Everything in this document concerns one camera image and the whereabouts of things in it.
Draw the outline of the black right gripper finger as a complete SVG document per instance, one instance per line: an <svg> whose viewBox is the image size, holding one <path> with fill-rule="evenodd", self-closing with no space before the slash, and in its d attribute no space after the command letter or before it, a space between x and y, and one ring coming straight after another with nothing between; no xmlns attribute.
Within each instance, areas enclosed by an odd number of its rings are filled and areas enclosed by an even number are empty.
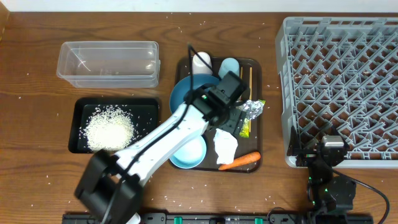
<svg viewBox="0 0 398 224"><path fill-rule="evenodd" d="M299 136L294 126L290 130L290 141L287 149L287 156L297 156L302 152Z"/></svg>
<svg viewBox="0 0 398 224"><path fill-rule="evenodd" d="M332 127L331 127L331 135L332 135L332 136L337 136L337 135L339 135L339 136L342 137L342 135L337 131L337 129L336 129L335 126L332 126ZM349 148L349 145L348 145L348 143L345 141L345 139L344 139L343 137L342 137L342 139L343 139L343 141L344 141L344 146L343 146L343 148Z"/></svg>

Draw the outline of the dark blue plate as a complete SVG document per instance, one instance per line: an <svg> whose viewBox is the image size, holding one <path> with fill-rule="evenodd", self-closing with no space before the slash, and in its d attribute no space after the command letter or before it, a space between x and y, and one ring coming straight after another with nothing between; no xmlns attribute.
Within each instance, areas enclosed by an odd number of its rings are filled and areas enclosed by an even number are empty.
<svg viewBox="0 0 398 224"><path fill-rule="evenodd" d="M169 107L171 113L174 113L177 108L184 102L184 96L190 90L191 77L185 77L180 80L170 94ZM204 84L219 84L220 80L214 76L206 74L197 74L193 76L193 89L201 87Z"/></svg>

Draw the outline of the light blue bowl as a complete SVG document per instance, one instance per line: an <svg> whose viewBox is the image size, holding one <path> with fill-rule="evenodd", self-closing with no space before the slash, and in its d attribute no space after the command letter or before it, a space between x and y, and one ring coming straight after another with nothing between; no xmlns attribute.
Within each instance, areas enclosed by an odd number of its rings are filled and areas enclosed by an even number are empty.
<svg viewBox="0 0 398 224"><path fill-rule="evenodd" d="M206 156L206 141L200 136L184 144L171 158L173 165L181 169L198 166Z"/></svg>

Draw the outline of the pile of white rice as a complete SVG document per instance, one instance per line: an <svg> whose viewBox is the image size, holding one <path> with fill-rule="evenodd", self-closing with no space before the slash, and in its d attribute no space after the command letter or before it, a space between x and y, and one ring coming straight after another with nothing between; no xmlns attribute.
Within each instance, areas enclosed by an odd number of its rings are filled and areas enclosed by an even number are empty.
<svg viewBox="0 0 398 224"><path fill-rule="evenodd" d="M142 138L138 115L128 105L87 105L78 128L78 146L85 152L118 151Z"/></svg>

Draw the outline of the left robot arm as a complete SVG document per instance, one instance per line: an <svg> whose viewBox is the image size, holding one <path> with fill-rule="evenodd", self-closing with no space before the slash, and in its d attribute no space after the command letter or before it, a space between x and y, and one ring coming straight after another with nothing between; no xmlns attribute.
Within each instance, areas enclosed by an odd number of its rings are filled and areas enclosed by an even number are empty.
<svg viewBox="0 0 398 224"><path fill-rule="evenodd" d="M140 223L138 211L151 175L208 128L226 125L229 133L238 133L243 118L230 114L248 91L232 72L207 90L190 89L175 113L146 137L113 155L103 149L93 154L75 197L101 223Z"/></svg>

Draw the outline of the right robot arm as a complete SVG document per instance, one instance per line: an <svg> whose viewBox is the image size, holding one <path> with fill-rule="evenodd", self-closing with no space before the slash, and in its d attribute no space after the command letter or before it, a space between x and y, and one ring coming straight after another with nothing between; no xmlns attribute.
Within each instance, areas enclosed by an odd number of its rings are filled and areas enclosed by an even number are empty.
<svg viewBox="0 0 398 224"><path fill-rule="evenodd" d="M308 169L307 197L313 203L297 223L348 223L346 213L353 209L356 184L333 175L333 167L343 162L347 151L348 144L335 129L316 145L304 148L296 129L291 128L287 155L296 158L297 167Z"/></svg>

